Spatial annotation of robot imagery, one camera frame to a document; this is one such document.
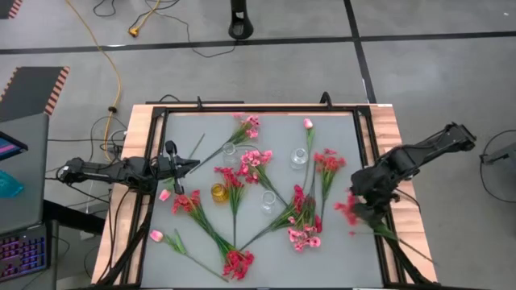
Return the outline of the clear tall smooth vase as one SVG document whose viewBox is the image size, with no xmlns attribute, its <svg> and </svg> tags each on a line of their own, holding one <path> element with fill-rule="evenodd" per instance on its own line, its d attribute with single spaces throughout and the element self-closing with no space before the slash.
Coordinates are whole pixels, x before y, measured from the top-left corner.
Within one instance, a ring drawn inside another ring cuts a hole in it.
<svg viewBox="0 0 516 290">
<path fill-rule="evenodd" d="M 272 191 L 264 191 L 261 196 L 261 210 L 263 213 L 271 214 L 276 203 L 276 194 Z"/>
</svg>

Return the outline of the amber glass vase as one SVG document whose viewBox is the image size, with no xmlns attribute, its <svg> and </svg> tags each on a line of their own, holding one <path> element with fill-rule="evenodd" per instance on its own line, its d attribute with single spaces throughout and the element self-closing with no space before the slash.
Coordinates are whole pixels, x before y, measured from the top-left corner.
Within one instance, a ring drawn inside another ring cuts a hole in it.
<svg viewBox="0 0 516 290">
<path fill-rule="evenodd" d="M 224 184 L 214 184 L 210 189 L 210 193 L 213 201 L 216 203 L 224 203 L 229 199 L 229 193 Z"/>
</svg>

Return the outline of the grey table mat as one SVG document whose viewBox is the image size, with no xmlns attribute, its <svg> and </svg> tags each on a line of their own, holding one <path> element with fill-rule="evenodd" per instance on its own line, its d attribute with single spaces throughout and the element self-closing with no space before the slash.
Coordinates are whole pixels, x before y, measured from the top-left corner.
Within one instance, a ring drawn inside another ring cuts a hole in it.
<svg viewBox="0 0 516 290">
<path fill-rule="evenodd" d="M 306 145 L 304 114 L 262 114 L 258 137 L 252 148 L 273 154 L 267 175 L 280 196 L 265 210 L 264 188 L 247 185 L 237 214 L 227 203 L 214 202 L 210 190 L 221 180 L 215 171 L 227 164 L 218 149 L 239 125 L 233 114 L 172 113 L 165 125 L 165 137 L 177 145 L 181 157 L 192 156 L 202 166 L 182 182 L 187 193 L 200 192 L 210 223 L 225 239 L 254 254 L 254 262 L 242 280 L 231 280 L 233 288 L 379 288 L 382 285 L 375 238 L 365 226 L 352 229 L 334 204 L 345 201 L 351 176 L 362 167 L 356 124 L 349 113 L 312 114 L 313 149 L 337 151 L 346 166 L 338 171 L 327 200 L 318 198 L 317 211 L 323 217 L 321 245 L 294 250 L 286 230 L 268 234 L 263 229 L 277 217 L 293 196 L 295 185 L 309 187 L 305 168 L 293 166 L 291 154 Z"/>
</svg>

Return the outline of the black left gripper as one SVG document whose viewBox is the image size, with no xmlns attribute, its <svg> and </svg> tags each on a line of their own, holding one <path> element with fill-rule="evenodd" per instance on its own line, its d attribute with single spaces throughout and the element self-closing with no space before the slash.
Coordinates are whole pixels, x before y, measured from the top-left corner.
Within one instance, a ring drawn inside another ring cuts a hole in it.
<svg viewBox="0 0 516 290">
<path fill-rule="evenodd" d="M 172 141 L 166 141 L 164 149 L 167 156 L 159 155 L 157 157 L 157 174 L 158 180 L 172 179 L 173 191 L 178 195 L 185 193 L 181 180 L 188 174 L 193 167 L 200 164 L 199 159 L 183 159 L 178 155 L 177 145 Z"/>
</svg>

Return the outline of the keyboard with purple lights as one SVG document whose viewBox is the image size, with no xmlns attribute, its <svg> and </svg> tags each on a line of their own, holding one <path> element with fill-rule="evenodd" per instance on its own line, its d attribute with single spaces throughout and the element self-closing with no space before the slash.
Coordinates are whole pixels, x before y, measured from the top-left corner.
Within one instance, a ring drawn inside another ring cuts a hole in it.
<svg viewBox="0 0 516 290">
<path fill-rule="evenodd" d="M 18 229 L 0 225 L 0 284 L 44 271 L 53 260 L 50 222 Z"/>
</svg>

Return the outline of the small lit display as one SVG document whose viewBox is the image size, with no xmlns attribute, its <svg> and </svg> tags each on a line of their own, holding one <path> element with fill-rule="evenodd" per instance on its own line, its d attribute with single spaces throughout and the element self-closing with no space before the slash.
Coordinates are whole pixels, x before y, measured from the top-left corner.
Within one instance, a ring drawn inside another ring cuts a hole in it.
<svg viewBox="0 0 516 290">
<path fill-rule="evenodd" d="M 0 161 L 9 159 L 28 150 L 28 146 L 21 141 L 0 131 Z"/>
</svg>

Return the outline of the black tower stand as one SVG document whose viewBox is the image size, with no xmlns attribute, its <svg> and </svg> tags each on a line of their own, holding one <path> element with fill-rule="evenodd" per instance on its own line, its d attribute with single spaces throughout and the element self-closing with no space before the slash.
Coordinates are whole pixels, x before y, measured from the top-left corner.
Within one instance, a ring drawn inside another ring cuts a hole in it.
<svg viewBox="0 0 516 290">
<path fill-rule="evenodd" d="M 231 21 L 228 34 L 231 38 L 248 39 L 254 31 L 248 16 L 247 0 L 231 0 Z"/>
</svg>

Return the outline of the pink artificial flower bunch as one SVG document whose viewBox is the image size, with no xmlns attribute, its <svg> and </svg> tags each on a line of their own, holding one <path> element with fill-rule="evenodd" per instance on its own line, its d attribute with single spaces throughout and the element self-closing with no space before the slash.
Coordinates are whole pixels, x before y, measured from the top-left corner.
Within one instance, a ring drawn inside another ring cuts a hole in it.
<svg viewBox="0 0 516 290">
<path fill-rule="evenodd" d="M 237 148 L 239 145 L 244 145 L 246 142 L 251 141 L 252 139 L 256 139 L 258 137 L 260 121 L 257 115 L 250 115 L 243 119 L 242 114 L 236 114 L 235 118 L 239 120 L 239 125 L 232 132 L 231 136 L 225 143 L 233 143 L 234 145 L 236 145 Z M 197 169 L 199 169 L 205 163 L 213 159 L 215 156 L 222 154 L 223 144 L 211 155 L 206 157 L 198 166 L 192 169 L 190 173 L 195 172 Z"/>
<path fill-rule="evenodd" d="M 284 206 L 287 206 L 287 202 L 266 174 L 266 166 L 272 157 L 273 153 L 270 150 L 245 151 L 240 157 L 240 166 L 236 175 L 243 176 L 249 184 L 261 184 L 266 190 L 273 192 Z"/>
<path fill-rule="evenodd" d="M 316 214 L 315 198 L 315 166 L 311 174 L 310 187 L 308 193 L 295 185 L 293 197 L 293 212 L 288 216 L 292 225 L 287 229 L 289 240 L 297 252 L 303 252 L 306 247 L 315 248 L 321 245 L 320 218 Z"/>
</svg>

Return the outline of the clear short textured vase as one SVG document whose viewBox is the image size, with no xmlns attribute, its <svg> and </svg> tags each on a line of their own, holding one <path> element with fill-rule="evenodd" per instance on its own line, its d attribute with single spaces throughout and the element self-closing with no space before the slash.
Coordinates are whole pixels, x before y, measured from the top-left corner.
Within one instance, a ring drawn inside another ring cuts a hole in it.
<svg viewBox="0 0 516 290">
<path fill-rule="evenodd" d="M 290 166 L 292 169 L 300 170 L 303 169 L 309 160 L 309 154 L 305 148 L 297 148 L 291 152 Z"/>
</svg>

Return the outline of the pale pink artificial tulip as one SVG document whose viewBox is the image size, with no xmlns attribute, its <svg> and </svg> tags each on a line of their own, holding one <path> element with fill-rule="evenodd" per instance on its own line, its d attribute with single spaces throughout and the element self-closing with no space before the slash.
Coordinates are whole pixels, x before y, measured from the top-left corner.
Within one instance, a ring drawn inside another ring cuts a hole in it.
<svg viewBox="0 0 516 290">
<path fill-rule="evenodd" d="M 303 182 L 303 186 L 302 186 L 303 188 L 305 188 L 306 183 L 308 181 L 308 171 L 309 171 L 309 167 L 310 167 L 311 149 L 313 146 L 315 129 L 314 129 L 314 124 L 312 123 L 312 121 L 309 118 L 305 118 L 303 120 L 303 125 L 306 130 L 306 153 L 307 153 L 305 178 L 304 178 L 304 182 Z"/>
</svg>

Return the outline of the teal plastic object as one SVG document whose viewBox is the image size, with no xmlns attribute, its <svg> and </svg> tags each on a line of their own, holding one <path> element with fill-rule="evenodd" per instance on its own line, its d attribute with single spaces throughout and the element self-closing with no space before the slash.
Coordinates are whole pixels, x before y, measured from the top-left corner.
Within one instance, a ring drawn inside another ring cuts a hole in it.
<svg viewBox="0 0 516 290">
<path fill-rule="evenodd" d="M 24 186 L 13 176 L 0 170 L 0 198 L 15 197 L 24 190 Z"/>
</svg>

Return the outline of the clear bulbous textured vase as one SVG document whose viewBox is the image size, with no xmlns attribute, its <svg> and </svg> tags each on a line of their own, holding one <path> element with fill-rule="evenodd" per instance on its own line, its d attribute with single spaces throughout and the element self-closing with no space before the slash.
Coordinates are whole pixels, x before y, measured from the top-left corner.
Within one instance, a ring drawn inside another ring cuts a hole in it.
<svg viewBox="0 0 516 290">
<path fill-rule="evenodd" d="M 225 143 L 222 146 L 223 164 L 226 167 L 234 167 L 239 162 L 238 151 L 233 143 Z"/>
</svg>

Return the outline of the grey stand foot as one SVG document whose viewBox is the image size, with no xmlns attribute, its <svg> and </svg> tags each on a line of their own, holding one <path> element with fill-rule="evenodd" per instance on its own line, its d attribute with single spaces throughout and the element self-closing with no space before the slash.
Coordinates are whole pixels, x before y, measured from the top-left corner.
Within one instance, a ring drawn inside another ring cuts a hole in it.
<svg viewBox="0 0 516 290">
<path fill-rule="evenodd" d="M 516 143 L 511 143 L 501 149 L 498 149 L 490 154 L 483 154 L 480 156 L 483 164 L 494 164 L 499 160 L 509 160 L 516 166 Z"/>
</svg>

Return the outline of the small black striped-edge mat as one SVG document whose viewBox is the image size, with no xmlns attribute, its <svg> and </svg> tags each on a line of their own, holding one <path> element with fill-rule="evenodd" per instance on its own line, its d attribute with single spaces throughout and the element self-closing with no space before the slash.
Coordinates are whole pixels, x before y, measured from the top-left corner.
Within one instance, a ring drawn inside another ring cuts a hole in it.
<svg viewBox="0 0 516 290">
<path fill-rule="evenodd" d="M 14 19 L 22 4 L 23 0 L 0 0 L 0 19 Z"/>
</svg>

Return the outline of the large black striped-edge mat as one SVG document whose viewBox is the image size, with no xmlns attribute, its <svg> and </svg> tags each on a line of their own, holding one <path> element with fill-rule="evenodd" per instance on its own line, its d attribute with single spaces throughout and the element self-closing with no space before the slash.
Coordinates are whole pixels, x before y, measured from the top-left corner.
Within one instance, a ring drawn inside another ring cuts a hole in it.
<svg viewBox="0 0 516 290">
<path fill-rule="evenodd" d="M 70 67 L 17 67 L 0 94 L 0 122 L 45 113 L 51 116 Z"/>
</svg>

